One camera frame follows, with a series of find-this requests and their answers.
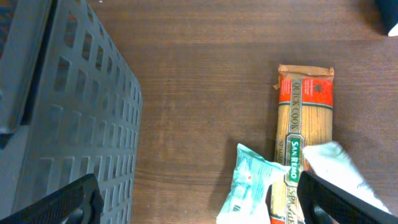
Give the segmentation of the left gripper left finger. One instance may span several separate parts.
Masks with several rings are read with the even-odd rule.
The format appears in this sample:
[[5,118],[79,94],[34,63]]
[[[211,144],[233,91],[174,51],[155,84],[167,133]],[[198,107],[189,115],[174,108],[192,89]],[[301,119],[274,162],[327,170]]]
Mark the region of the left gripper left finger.
[[99,224],[104,208],[98,181],[86,174],[43,199],[3,218],[1,223]]

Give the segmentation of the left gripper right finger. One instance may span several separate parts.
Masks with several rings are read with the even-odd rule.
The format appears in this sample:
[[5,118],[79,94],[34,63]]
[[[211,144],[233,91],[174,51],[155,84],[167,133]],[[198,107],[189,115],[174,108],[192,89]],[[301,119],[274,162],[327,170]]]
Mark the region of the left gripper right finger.
[[366,203],[311,172],[302,172],[297,196],[306,224],[397,223],[397,217]]

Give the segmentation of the white cosmetic tube gold cap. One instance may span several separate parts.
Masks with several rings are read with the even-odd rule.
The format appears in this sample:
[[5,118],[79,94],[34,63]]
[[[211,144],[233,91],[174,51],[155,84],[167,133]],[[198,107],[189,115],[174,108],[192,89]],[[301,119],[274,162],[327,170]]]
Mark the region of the white cosmetic tube gold cap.
[[384,212],[390,212],[337,142],[307,146],[303,156],[317,176]]

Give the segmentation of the light teal snack pouch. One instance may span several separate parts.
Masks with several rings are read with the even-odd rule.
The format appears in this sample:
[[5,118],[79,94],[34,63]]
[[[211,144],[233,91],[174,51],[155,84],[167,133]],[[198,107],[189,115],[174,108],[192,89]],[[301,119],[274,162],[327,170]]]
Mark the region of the light teal snack pouch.
[[267,192],[289,170],[289,166],[267,161],[239,143],[231,190],[216,218],[216,224],[270,223]]

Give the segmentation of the red spaghetti packet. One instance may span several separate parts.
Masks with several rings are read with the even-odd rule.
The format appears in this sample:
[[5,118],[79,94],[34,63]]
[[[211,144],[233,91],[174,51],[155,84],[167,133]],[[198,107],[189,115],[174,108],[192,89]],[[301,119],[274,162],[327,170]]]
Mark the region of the red spaghetti packet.
[[306,146],[332,140],[333,68],[279,65],[278,122],[275,161],[290,170],[272,184],[271,223],[304,222],[297,196],[303,171],[311,170],[304,158]]

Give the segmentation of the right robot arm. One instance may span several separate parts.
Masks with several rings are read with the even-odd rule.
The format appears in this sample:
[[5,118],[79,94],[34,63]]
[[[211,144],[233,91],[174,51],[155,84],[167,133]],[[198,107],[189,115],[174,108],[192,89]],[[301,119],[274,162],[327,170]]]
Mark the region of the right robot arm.
[[375,0],[388,37],[397,37],[397,0]]

